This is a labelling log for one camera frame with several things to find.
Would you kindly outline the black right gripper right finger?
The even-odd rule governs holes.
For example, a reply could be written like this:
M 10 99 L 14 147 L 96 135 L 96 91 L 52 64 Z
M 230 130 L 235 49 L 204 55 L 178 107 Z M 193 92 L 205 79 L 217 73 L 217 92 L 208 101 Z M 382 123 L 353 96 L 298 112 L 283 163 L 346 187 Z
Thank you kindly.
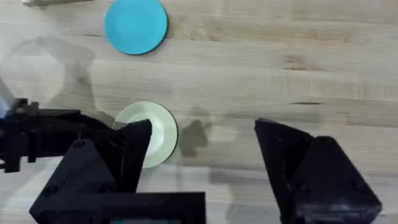
M 382 203 L 330 136 L 268 119 L 254 130 L 282 223 L 372 223 Z

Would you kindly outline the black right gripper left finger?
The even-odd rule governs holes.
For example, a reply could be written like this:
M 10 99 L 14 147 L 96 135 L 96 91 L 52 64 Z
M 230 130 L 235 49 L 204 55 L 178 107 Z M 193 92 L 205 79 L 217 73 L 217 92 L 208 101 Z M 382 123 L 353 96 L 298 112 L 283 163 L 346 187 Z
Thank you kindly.
M 134 202 L 152 124 L 148 119 L 75 141 L 31 206 L 37 223 L 138 219 Z

